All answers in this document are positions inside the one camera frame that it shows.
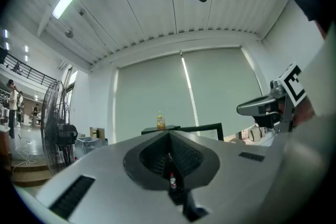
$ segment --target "black vent slot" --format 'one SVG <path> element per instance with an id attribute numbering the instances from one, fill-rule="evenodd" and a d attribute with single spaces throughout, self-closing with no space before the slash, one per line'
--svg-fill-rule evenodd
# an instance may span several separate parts
<path id="1" fill-rule="evenodd" d="M 247 158 L 247 159 L 252 159 L 254 161 L 262 162 L 265 158 L 265 156 L 261 156 L 258 154 L 254 153 L 249 153 L 249 152 L 242 152 L 239 154 L 240 157 Z"/>
<path id="2" fill-rule="evenodd" d="M 51 206 L 50 210 L 64 219 L 68 219 L 86 192 L 93 184 L 91 177 L 80 176 Z"/>

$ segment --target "railing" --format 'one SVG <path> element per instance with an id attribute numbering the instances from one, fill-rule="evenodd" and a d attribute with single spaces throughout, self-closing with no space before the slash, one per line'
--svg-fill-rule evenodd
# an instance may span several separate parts
<path id="1" fill-rule="evenodd" d="M 43 86 L 49 87 L 51 83 L 56 81 L 56 79 L 53 79 L 34 68 L 31 68 L 30 66 L 26 65 L 25 63 L 21 62 L 20 60 L 16 59 L 14 56 L 7 54 L 4 62 L 4 66 L 9 68 L 11 71 L 27 78 L 30 80 L 35 81 L 38 84 L 41 84 Z"/>

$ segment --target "wooden step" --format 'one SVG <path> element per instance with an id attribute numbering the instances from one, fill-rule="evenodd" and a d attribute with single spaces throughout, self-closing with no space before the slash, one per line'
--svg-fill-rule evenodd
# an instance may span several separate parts
<path id="1" fill-rule="evenodd" d="M 19 187 L 36 187 L 43 185 L 51 177 L 52 175 L 49 170 L 27 173 L 14 171 L 12 182 Z"/>
<path id="2" fill-rule="evenodd" d="M 12 160 L 12 170 L 16 165 L 23 162 L 22 160 Z M 49 170 L 47 161 L 45 159 L 37 159 L 36 163 L 31 163 L 30 165 L 26 165 L 26 163 L 22 163 L 19 166 L 16 166 L 14 172 L 37 172 L 37 171 L 45 171 Z"/>

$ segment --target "cable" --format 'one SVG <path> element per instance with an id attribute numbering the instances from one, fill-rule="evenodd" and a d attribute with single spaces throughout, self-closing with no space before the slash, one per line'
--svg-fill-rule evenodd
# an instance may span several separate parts
<path id="1" fill-rule="evenodd" d="M 27 144 L 26 144 L 25 146 L 17 146 L 17 147 L 15 148 L 15 151 L 16 151 L 22 158 L 24 158 L 24 156 L 22 156 L 22 155 L 20 154 L 20 152 L 17 151 L 17 149 L 18 149 L 19 147 L 26 147 L 26 146 L 29 146 L 29 145 L 30 145 L 29 142 L 30 142 L 31 138 L 28 138 L 28 137 L 20 137 L 20 138 L 28 139 Z M 26 163 L 26 165 L 28 165 L 28 166 L 31 165 L 31 164 L 33 164 L 33 163 L 36 163 L 36 160 L 34 160 L 34 159 L 31 160 L 31 159 L 29 158 L 29 156 L 30 156 L 30 151 L 23 151 L 23 153 L 26 153 L 26 155 L 27 155 L 26 159 L 25 159 L 23 162 L 21 162 L 21 163 L 15 165 L 14 168 L 13 168 L 13 171 L 12 171 L 12 172 L 14 172 L 14 169 L 15 169 L 17 166 L 19 166 L 19 165 L 21 165 L 21 164 L 23 164 L 23 163 Z"/>

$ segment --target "floor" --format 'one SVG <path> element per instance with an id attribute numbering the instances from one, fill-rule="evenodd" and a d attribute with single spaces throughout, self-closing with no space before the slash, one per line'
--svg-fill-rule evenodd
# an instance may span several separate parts
<path id="1" fill-rule="evenodd" d="M 14 139 L 9 139 L 11 144 L 10 152 L 13 159 L 26 159 L 28 152 L 37 159 L 44 159 L 44 152 L 41 140 L 40 127 L 32 128 L 31 126 L 21 124 L 21 127 L 14 128 Z"/>

